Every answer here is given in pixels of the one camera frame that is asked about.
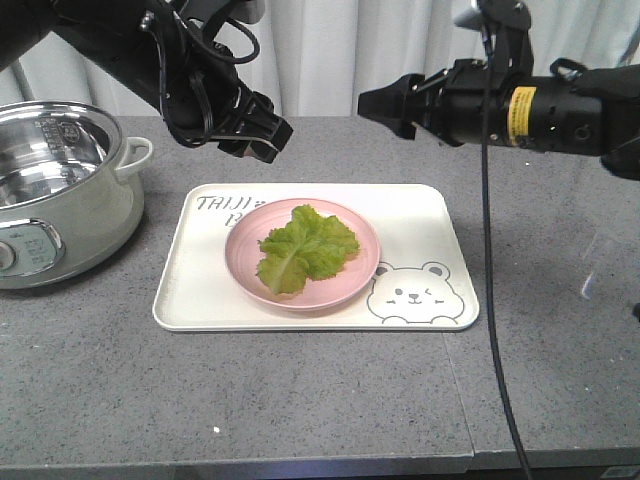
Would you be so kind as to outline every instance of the tray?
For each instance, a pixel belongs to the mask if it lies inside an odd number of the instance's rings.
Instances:
[[[224,258],[233,226],[256,207],[295,197],[342,204],[376,230],[381,261],[348,303],[295,312],[256,302]],[[417,184],[207,184],[187,195],[153,304],[171,331],[457,331],[478,300],[442,195]]]

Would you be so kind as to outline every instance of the bear face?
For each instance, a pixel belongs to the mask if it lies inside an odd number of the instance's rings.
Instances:
[[[367,306],[382,323],[457,324],[464,311],[462,298],[448,282],[449,269],[438,262],[421,268],[394,268],[380,263]]]

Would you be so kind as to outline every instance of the white pot handle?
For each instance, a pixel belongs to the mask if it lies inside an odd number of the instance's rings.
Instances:
[[[150,140],[142,137],[127,137],[125,140],[125,153],[122,156],[120,163],[114,168],[116,178],[122,182],[134,173],[138,173],[153,159],[153,143]],[[146,148],[147,153],[138,160],[132,162],[133,155],[138,148]]]

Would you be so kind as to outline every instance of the pink plate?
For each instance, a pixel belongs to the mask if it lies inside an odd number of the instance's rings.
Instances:
[[[291,220],[291,211],[305,204],[320,215],[336,215],[356,234],[360,251],[335,277],[307,280],[304,290],[297,294],[274,295],[256,275],[258,262],[265,255],[258,241],[268,237],[272,229],[284,227]],[[225,260],[233,278],[257,301],[286,310],[310,312],[346,302],[366,287],[380,261],[380,243],[371,225],[352,210],[325,200],[294,198],[267,203],[246,214],[227,237]]]

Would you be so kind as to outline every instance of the green lettuce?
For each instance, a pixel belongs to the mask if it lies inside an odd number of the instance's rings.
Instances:
[[[355,233],[338,217],[323,217],[310,205],[294,208],[289,223],[258,243],[267,254],[258,277],[276,295],[299,292],[307,278],[335,276],[360,249]]]

